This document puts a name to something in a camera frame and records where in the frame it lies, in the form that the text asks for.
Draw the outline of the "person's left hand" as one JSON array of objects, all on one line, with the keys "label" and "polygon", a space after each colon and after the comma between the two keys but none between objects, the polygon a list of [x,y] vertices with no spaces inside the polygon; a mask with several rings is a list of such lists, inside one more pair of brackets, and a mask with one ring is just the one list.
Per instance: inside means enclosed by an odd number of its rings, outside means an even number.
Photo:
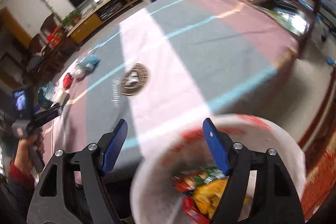
[{"label": "person's left hand", "polygon": [[45,146],[43,144],[44,137],[39,134],[32,134],[27,139],[21,139],[18,142],[17,153],[14,159],[14,166],[17,167],[22,173],[29,176],[33,169],[33,163],[29,157],[29,147],[32,146],[37,139],[39,140],[39,145],[37,150],[41,155],[45,152]]}]

